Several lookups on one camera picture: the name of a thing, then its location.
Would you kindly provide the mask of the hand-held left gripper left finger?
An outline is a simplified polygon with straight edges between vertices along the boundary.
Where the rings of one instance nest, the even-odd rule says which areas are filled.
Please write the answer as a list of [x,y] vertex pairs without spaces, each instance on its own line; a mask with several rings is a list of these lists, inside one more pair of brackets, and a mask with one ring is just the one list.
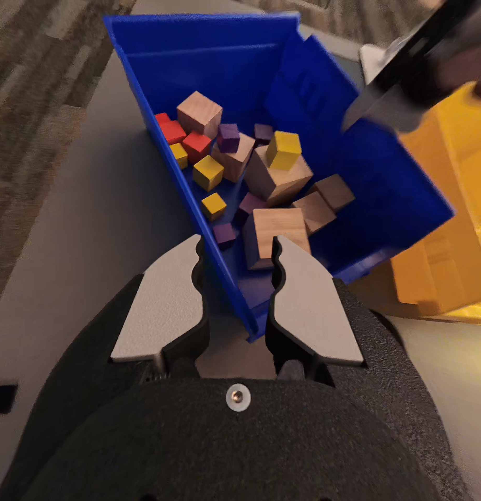
[[195,234],[147,268],[112,350],[113,362],[172,366],[181,358],[195,361],[207,349],[203,264],[204,239]]

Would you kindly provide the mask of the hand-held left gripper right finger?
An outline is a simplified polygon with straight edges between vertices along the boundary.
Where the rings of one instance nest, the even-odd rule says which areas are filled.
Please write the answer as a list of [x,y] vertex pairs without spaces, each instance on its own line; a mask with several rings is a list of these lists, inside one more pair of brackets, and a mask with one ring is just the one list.
[[331,274],[284,235],[273,238],[265,341],[274,357],[360,366],[364,357]]

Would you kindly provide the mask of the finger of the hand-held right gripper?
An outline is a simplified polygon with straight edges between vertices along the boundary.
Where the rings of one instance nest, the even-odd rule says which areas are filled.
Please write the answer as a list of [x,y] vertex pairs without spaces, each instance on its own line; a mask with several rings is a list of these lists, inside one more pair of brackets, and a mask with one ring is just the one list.
[[423,108],[412,103],[398,84],[386,92],[369,84],[345,112],[340,131],[344,133],[360,119],[395,133],[410,133],[419,127]]
[[433,1],[430,14],[386,49],[364,45],[366,84],[436,84],[441,43],[456,27],[456,1]]

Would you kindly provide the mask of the pile of wooden cubes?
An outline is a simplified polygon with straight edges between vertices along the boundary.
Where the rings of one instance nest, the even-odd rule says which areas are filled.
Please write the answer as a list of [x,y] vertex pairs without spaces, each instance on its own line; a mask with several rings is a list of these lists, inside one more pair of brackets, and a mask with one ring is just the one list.
[[177,119],[155,114],[178,167],[190,176],[216,246],[242,237],[249,271],[271,268],[272,240],[284,235],[310,252],[308,237],[337,220],[356,197],[334,174],[316,181],[301,155],[298,135],[255,124],[254,137],[221,123],[223,109],[199,92],[177,108]]

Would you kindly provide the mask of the yellow plastic box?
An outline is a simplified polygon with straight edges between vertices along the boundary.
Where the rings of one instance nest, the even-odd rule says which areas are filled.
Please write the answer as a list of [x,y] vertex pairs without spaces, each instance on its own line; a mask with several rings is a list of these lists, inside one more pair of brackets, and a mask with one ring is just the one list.
[[371,310],[481,325],[481,100],[474,87],[465,84],[400,137],[456,215],[350,285]]

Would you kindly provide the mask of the blue plastic box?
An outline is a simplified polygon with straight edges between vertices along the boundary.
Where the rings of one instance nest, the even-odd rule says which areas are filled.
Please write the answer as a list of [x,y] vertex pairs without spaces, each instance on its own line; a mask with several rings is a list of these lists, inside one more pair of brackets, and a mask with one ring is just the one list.
[[242,239],[219,250],[201,210],[206,192],[181,170],[155,119],[194,91],[223,108],[228,123],[297,133],[317,180],[339,174],[355,200],[310,237],[312,255],[345,284],[408,249],[455,215],[444,195],[397,137],[365,119],[340,133],[358,97],[356,85],[314,35],[299,33],[299,14],[106,16],[149,135],[204,236],[219,290],[252,340],[265,333],[270,271],[248,271]]

